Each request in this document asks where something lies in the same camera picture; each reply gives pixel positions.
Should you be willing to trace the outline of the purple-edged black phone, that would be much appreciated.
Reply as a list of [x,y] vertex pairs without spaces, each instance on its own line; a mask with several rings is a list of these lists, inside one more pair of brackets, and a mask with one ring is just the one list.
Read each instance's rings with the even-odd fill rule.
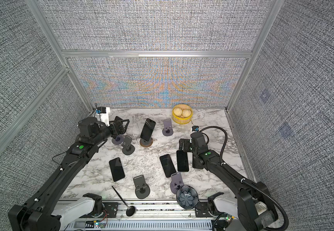
[[163,171],[167,178],[170,178],[172,174],[176,173],[175,166],[172,162],[171,156],[169,154],[159,157]]

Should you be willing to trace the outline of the teal-edged black phone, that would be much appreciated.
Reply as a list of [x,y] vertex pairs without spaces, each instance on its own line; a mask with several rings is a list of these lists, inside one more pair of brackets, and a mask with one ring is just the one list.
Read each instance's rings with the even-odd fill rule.
[[122,166],[121,159],[119,157],[109,161],[112,178],[114,182],[122,180],[125,178],[125,172]]

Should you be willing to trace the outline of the blue-edged phone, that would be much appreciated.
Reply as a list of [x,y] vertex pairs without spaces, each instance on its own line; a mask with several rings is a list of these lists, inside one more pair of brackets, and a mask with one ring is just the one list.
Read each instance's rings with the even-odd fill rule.
[[124,120],[122,118],[120,118],[119,116],[116,116],[114,119],[114,123],[120,123],[123,124]]

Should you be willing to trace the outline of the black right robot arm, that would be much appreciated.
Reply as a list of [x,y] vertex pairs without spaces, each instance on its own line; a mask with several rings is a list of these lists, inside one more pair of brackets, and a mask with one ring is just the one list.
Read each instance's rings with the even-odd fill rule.
[[199,169],[213,173],[230,188],[237,200],[235,217],[247,231],[271,230],[269,225],[277,221],[279,216],[264,184],[245,178],[224,163],[217,152],[208,148],[201,132],[192,133],[190,139],[180,139],[178,149],[191,152],[193,162],[197,163]]

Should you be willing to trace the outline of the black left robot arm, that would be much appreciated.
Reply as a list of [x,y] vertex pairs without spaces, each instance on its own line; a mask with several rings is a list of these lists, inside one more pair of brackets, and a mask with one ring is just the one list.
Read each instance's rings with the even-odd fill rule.
[[109,125],[95,117],[87,117],[78,123],[80,130],[75,142],[65,151],[58,168],[43,186],[24,205],[14,205],[8,218],[14,231],[60,231],[75,219],[87,214],[101,214],[101,197],[95,194],[82,197],[69,209],[56,210],[57,202],[82,170],[98,153],[108,138],[116,138],[127,131],[128,119],[116,116]]

